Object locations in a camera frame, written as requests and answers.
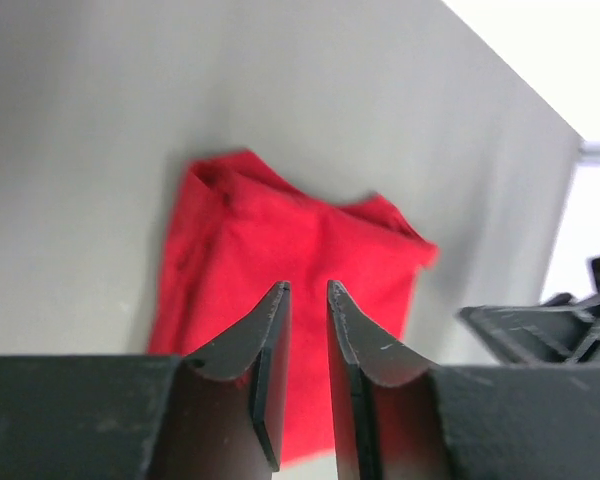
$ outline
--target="gray wall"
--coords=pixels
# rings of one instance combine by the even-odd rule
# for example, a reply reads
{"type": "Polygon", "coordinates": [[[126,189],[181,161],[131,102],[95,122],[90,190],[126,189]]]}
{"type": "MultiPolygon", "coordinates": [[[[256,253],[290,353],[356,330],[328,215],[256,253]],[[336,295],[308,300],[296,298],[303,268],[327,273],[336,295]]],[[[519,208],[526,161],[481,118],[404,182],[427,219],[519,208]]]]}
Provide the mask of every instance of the gray wall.
{"type": "Polygon", "coordinates": [[[407,341],[488,361],[452,314],[538,298],[578,144],[436,1],[0,2],[0,352],[141,351],[184,160],[249,146],[395,202],[442,251],[407,341]]]}

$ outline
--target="scratch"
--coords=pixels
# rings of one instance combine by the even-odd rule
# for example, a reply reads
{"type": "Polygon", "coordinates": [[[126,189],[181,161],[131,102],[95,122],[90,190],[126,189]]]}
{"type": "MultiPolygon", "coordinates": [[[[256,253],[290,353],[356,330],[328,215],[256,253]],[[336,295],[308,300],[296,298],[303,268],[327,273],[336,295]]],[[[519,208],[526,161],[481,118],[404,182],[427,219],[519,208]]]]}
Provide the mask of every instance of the scratch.
{"type": "Polygon", "coordinates": [[[484,377],[480,377],[478,375],[474,375],[473,373],[469,373],[469,372],[467,372],[466,370],[464,370],[462,368],[459,368],[459,369],[457,369],[455,371],[459,375],[462,375],[463,377],[465,377],[467,380],[479,383],[480,385],[484,385],[486,387],[493,387],[493,381],[489,380],[488,378],[484,378],[484,377]]]}
{"type": "Polygon", "coordinates": [[[583,390],[585,392],[591,390],[591,387],[589,385],[584,383],[582,380],[577,379],[576,377],[570,377],[569,380],[571,380],[571,383],[573,383],[580,390],[583,390]]]}
{"type": "Polygon", "coordinates": [[[114,430],[119,430],[120,428],[120,424],[113,417],[103,418],[96,424],[95,427],[96,432],[98,433],[112,432],[114,430]]]}

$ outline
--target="white surface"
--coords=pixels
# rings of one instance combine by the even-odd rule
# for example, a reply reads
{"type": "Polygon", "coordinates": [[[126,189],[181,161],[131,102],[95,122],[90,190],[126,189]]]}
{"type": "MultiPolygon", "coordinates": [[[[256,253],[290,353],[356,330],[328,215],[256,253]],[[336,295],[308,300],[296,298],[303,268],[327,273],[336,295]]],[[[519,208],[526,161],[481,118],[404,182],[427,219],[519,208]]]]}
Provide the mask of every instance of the white surface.
{"type": "Polygon", "coordinates": [[[542,298],[594,293],[588,260],[600,255],[600,166],[580,165],[565,206],[542,298]]]}
{"type": "Polygon", "coordinates": [[[183,159],[244,145],[395,202],[442,252],[408,342],[487,361],[453,313],[537,299],[578,144],[432,0],[0,1],[0,353],[141,351],[183,159]]]}
{"type": "Polygon", "coordinates": [[[600,141],[600,0],[445,0],[586,140],[600,141]]]}

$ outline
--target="red cloth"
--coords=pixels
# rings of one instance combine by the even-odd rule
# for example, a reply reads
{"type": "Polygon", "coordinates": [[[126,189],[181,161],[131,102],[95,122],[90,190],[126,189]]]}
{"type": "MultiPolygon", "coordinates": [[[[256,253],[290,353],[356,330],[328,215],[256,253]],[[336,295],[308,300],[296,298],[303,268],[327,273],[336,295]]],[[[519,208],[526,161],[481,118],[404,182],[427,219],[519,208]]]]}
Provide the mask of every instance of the red cloth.
{"type": "Polygon", "coordinates": [[[291,281],[282,462],[332,449],[327,281],[341,280],[399,337],[415,275],[435,254],[380,195],[331,206],[249,151],[195,162],[168,231],[149,351],[191,353],[247,314],[274,282],[291,281]]]}

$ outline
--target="gray surface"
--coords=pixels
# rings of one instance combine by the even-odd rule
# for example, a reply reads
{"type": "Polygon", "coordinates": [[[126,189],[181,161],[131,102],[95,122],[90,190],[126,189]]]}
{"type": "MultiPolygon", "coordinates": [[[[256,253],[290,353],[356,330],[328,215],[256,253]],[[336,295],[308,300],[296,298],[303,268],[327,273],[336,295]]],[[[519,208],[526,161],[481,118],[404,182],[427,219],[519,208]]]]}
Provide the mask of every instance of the gray surface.
{"type": "Polygon", "coordinates": [[[431,0],[0,2],[0,352],[142,350],[183,159],[249,146],[394,201],[442,250],[407,340],[486,361],[452,313],[539,297],[578,144],[431,0]]]}
{"type": "Polygon", "coordinates": [[[600,364],[440,367],[454,480],[600,480],[600,364]]]}

